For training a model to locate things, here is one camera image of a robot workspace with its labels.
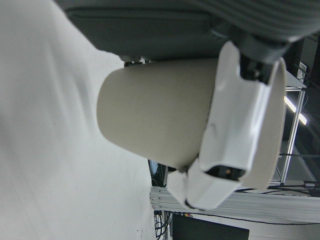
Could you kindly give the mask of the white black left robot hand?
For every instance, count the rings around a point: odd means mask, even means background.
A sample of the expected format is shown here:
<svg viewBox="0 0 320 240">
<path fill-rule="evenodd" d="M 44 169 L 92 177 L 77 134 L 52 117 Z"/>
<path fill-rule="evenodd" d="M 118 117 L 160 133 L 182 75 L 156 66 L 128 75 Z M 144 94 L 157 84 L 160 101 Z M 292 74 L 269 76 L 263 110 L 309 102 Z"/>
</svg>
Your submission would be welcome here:
<svg viewBox="0 0 320 240">
<path fill-rule="evenodd" d="M 290 46 L 320 29 L 317 0 L 59 0 L 97 49 L 119 56 L 98 94 L 111 143 L 174 168 L 167 188 L 211 210 L 264 190 L 280 152 Z"/>
</svg>

